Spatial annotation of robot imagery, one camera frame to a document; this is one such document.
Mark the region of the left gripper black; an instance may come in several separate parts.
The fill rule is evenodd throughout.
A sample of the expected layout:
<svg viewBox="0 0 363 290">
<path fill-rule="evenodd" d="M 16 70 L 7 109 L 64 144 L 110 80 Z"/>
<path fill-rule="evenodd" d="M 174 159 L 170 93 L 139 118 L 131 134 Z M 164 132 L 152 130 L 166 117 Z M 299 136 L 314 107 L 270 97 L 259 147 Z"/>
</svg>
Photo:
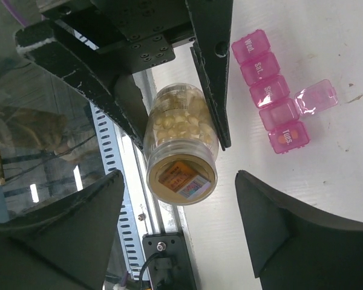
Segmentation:
<svg viewBox="0 0 363 290">
<path fill-rule="evenodd" d="M 226 150 L 231 147 L 226 105 L 233 3 L 41 1 L 43 16 L 68 25 L 97 52 L 50 20 L 18 30 L 16 51 L 94 104 L 142 150 L 148 114 L 131 73 L 174 60 L 175 47 L 195 40 L 191 54 Z"/>
</svg>

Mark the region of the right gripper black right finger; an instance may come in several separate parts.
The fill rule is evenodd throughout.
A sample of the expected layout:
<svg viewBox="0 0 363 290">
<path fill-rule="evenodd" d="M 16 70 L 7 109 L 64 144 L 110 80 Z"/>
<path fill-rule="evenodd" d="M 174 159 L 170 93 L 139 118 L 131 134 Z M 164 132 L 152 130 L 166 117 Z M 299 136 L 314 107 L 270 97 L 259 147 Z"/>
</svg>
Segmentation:
<svg viewBox="0 0 363 290">
<path fill-rule="evenodd" d="M 363 289 L 363 222 L 322 211 L 244 170 L 235 187 L 263 289 Z"/>
</svg>

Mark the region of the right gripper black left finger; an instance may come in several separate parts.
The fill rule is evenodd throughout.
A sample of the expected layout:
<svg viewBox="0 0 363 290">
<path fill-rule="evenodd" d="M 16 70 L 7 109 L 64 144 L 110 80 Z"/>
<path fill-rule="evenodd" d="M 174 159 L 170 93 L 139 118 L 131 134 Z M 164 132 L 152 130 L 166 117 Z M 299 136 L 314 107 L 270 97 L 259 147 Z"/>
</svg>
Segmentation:
<svg viewBox="0 0 363 290">
<path fill-rule="evenodd" d="M 124 189 L 115 170 L 0 223 L 0 289 L 102 289 Z"/>
</svg>

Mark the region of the clear bottle yellow capsules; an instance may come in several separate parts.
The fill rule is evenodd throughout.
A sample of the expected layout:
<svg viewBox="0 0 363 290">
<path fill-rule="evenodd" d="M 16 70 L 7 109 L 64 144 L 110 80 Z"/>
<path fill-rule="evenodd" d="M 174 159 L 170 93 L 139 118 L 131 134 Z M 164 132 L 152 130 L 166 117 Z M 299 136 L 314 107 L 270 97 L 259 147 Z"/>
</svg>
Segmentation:
<svg viewBox="0 0 363 290">
<path fill-rule="evenodd" d="M 219 141 L 203 93 L 175 83 L 153 101 L 143 143 L 146 181 L 159 200 L 191 205 L 217 185 Z"/>
</svg>

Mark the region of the pink weekly pill organizer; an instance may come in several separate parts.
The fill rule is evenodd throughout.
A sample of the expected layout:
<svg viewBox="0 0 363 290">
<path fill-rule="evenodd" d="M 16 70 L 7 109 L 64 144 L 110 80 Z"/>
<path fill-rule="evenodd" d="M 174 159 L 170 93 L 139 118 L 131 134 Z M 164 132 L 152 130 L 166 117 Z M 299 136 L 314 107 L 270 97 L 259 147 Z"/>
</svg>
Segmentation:
<svg viewBox="0 0 363 290">
<path fill-rule="evenodd" d="M 324 79 L 291 95 L 264 30 L 255 30 L 236 40 L 231 48 L 273 151 L 284 154 L 309 144 L 310 137 L 301 118 L 338 104 L 331 82 Z"/>
</svg>

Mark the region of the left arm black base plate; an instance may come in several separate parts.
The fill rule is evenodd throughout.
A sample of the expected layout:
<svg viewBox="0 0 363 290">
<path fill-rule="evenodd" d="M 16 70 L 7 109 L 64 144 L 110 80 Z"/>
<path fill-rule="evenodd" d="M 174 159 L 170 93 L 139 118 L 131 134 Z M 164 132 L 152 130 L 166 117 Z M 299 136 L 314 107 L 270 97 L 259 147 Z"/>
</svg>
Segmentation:
<svg viewBox="0 0 363 290">
<path fill-rule="evenodd" d="M 151 289 L 197 290 L 183 233 L 146 235 L 142 244 Z"/>
</svg>

